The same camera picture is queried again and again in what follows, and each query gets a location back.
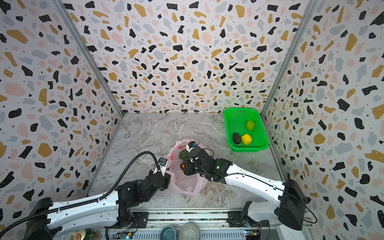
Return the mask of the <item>green avocado fruit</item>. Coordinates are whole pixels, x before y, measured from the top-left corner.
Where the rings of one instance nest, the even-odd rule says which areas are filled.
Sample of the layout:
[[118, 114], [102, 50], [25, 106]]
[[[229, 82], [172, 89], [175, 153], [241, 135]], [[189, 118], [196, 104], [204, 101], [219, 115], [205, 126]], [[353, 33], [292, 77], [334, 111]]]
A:
[[189, 152], [184, 149], [179, 153], [179, 159], [182, 161], [186, 161], [190, 159]]

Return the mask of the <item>pink plastic bag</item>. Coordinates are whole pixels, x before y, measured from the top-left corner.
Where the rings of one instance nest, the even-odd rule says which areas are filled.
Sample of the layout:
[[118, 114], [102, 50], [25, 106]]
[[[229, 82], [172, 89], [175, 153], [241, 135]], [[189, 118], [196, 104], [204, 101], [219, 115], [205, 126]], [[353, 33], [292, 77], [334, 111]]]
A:
[[186, 176], [180, 168], [183, 160], [179, 158], [179, 154], [183, 150], [186, 150], [186, 146], [191, 141], [193, 140], [184, 139], [176, 142], [166, 157], [168, 160], [166, 173], [171, 175], [169, 189], [182, 195], [196, 195], [200, 193], [208, 183], [208, 180], [198, 174]]

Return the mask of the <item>dark brown avocado fruit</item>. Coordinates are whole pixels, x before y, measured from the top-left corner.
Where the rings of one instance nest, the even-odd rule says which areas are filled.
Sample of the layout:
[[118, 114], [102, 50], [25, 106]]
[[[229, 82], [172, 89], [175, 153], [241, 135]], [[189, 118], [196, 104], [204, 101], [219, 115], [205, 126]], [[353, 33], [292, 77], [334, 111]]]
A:
[[239, 145], [240, 143], [242, 143], [242, 137], [240, 136], [239, 133], [233, 133], [232, 139], [234, 144], [236, 145]]

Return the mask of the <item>yellow fruit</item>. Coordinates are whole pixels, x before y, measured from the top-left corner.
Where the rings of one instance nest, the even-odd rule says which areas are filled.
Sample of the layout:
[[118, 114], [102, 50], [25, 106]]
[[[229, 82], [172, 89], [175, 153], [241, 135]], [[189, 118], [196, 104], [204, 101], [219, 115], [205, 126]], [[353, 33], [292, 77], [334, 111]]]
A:
[[253, 141], [252, 137], [249, 134], [245, 134], [241, 137], [242, 143], [246, 146], [250, 145]]

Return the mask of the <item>green plastic basket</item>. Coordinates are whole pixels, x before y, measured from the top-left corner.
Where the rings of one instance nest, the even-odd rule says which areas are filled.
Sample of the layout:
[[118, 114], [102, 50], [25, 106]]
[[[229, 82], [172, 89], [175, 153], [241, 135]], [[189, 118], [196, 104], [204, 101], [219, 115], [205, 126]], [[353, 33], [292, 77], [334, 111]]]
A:
[[[258, 111], [251, 108], [229, 108], [224, 111], [224, 120], [228, 144], [233, 152], [255, 153], [266, 150], [269, 147], [269, 139]], [[249, 120], [255, 121], [256, 123], [253, 131], [246, 129], [246, 123]], [[248, 146], [243, 143], [236, 145], [232, 139], [233, 133], [239, 133], [241, 137], [249, 134], [253, 141]]]

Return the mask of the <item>yellow-green bumpy fruit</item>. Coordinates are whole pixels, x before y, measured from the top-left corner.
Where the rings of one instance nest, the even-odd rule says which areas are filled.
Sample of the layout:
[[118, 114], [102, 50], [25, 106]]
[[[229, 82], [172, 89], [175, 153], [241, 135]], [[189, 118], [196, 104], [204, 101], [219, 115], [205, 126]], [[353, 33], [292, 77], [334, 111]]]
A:
[[253, 130], [255, 129], [255, 127], [256, 127], [256, 123], [255, 123], [255, 121], [252, 121], [252, 120], [247, 121], [247, 123], [246, 123], [246, 129], [247, 129], [248, 131], [253, 131]]

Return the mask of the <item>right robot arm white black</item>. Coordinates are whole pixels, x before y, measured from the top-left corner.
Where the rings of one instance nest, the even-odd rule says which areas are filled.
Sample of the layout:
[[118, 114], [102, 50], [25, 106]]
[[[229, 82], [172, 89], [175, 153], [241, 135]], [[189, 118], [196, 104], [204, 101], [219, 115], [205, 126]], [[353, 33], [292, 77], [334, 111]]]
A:
[[279, 221], [286, 227], [303, 228], [307, 198], [294, 180], [271, 180], [242, 169], [225, 159], [214, 159], [196, 142], [186, 146], [188, 160], [180, 167], [186, 176], [199, 175], [210, 182], [245, 189], [266, 200], [264, 203], [246, 202], [242, 218], [247, 222]]

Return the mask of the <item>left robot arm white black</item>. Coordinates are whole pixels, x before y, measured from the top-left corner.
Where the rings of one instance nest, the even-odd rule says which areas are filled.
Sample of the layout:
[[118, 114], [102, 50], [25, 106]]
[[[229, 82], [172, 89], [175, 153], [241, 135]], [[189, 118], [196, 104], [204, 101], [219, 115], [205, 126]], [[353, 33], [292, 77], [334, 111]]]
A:
[[168, 173], [149, 172], [144, 180], [126, 182], [108, 196], [99, 194], [69, 202], [52, 202], [46, 198], [38, 202], [32, 211], [40, 215], [27, 222], [26, 240], [51, 240], [54, 236], [84, 229], [121, 229], [136, 227], [140, 221], [131, 212], [132, 207], [148, 202], [157, 191], [164, 191], [171, 182]]

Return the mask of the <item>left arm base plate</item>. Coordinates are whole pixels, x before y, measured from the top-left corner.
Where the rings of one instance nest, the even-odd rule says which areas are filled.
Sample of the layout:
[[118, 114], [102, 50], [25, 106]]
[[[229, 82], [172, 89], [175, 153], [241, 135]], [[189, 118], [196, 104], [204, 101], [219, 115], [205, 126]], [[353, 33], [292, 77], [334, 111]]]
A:
[[119, 228], [145, 229], [149, 218], [149, 212], [128, 212], [119, 220]]

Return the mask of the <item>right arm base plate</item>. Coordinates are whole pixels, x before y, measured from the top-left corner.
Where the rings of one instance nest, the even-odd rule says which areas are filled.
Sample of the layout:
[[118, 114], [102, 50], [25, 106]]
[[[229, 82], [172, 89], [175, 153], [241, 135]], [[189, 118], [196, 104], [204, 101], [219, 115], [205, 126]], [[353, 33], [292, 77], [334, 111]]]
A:
[[252, 220], [250, 217], [246, 216], [245, 213], [242, 213], [242, 211], [229, 211], [227, 223], [231, 228], [236, 228], [236, 227], [259, 228], [259, 227], [269, 226], [269, 221], [264, 220], [264, 221], [256, 222]]

